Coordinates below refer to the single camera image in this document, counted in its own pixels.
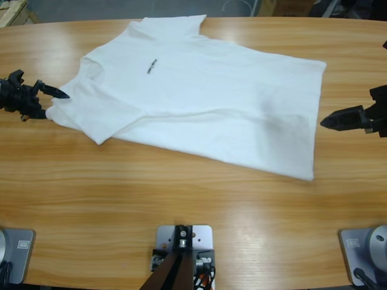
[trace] wooden table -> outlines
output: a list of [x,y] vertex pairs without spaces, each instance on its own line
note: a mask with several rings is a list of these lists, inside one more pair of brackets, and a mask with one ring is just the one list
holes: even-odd
[[[60,86],[79,59],[129,20],[0,30],[0,76]],[[202,33],[323,60],[319,121],[372,103],[387,83],[387,23],[314,18],[207,19]],[[45,108],[50,98],[42,97]],[[27,283],[138,289],[163,224],[213,228],[218,289],[349,284],[337,232],[387,223],[387,138],[318,126],[313,182],[120,140],[95,145],[48,120],[0,112],[0,224],[36,230]]]

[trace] t-shirt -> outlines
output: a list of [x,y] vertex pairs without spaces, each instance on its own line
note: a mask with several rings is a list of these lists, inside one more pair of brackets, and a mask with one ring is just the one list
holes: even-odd
[[114,137],[313,179],[326,64],[200,35],[202,16],[132,21],[88,53],[47,117]]

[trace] label sticker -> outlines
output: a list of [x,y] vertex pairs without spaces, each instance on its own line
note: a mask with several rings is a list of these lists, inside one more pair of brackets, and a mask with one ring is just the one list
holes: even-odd
[[18,249],[28,249],[30,247],[29,240],[20,240],[18,242]]
[[358,239],[348,239],[348,240],[346,240],[346,244],[347,244],[350,248],[358,248],[358,247],[360,247],[360,244],[359,244],[359,240],[358,240]]

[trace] wooden crate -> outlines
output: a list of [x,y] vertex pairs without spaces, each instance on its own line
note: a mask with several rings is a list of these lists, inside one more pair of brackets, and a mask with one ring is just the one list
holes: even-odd
[[5,1],[0,6],[0,28],[39,22],[27,7],[27,0]]

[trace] background floor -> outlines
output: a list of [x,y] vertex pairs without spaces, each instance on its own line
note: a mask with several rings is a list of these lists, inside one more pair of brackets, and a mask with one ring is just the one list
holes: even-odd
[[29,0],[42,22],[207,14],[250,16],[255,0]]

